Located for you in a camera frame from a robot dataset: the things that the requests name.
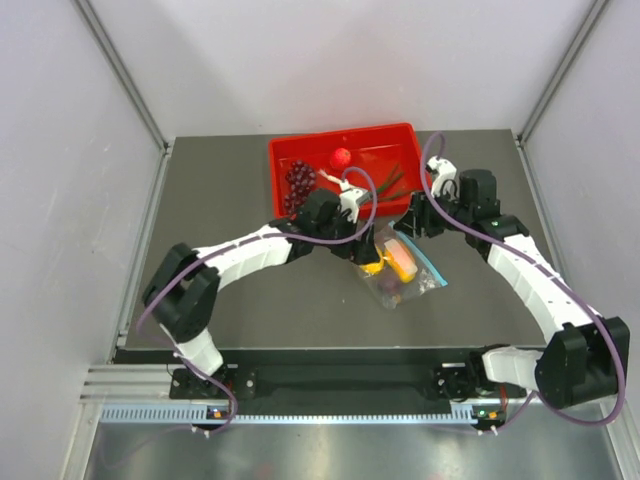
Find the clear zip top bag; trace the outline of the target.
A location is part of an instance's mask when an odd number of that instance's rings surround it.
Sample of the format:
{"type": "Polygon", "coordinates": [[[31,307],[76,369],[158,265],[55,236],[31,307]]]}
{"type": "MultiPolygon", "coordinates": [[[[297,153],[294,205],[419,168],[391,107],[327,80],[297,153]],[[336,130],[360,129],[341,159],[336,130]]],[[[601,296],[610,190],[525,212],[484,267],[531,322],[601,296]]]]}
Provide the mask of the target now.
{"type": "Polygon", "coordinates": [[[375,233],[374,246],[378,261],[358,266],[357,272],[385,308],[395,309],[448,285],[416,242],[395,229],[395,221],[375,233]]]}

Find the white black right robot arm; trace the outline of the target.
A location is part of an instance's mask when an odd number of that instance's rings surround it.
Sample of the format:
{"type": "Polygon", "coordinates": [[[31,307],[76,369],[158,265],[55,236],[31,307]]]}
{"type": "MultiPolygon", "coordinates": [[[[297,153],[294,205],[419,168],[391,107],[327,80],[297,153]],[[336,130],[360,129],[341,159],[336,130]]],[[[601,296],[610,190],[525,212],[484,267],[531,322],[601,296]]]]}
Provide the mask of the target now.
{"type": "Polygon", "coordinates": [[[428,160],[428,191],[415,191],[396,230],[410,237],[461,231],[469,246],[513,289],[536,321],[541,351],[490,346],[475,354],[469,388],[487,396],[502,383],[537,393],[562,410],[614,396],[622,402],[630,332],[581,300],[545,260],[525,225],[501,211],[497,180],[488,170],[457,172],[445,159],[428,160]]]}

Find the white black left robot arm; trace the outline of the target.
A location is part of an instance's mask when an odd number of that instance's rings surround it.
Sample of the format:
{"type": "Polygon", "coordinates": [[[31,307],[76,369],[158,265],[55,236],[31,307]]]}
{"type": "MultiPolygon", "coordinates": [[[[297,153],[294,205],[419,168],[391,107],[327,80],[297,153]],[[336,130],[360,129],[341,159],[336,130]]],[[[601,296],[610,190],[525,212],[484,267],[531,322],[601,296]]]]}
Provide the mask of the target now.
{"type": "Polygon", "coordinates": [[[218,293],[266,268],[286,265],[325,246],[355,265],[379,259],[373,225],[358,228],[359,210],[373,194],[349,187],[336,194],[313,191],[294,213],[259,230],[214,247],[174,245],[146,287],[143,315],[151,315],[169,336],[178,356],[194,369],[192,384],[205,396],[226,387],[223,357],[208,325],[218,293]]]}

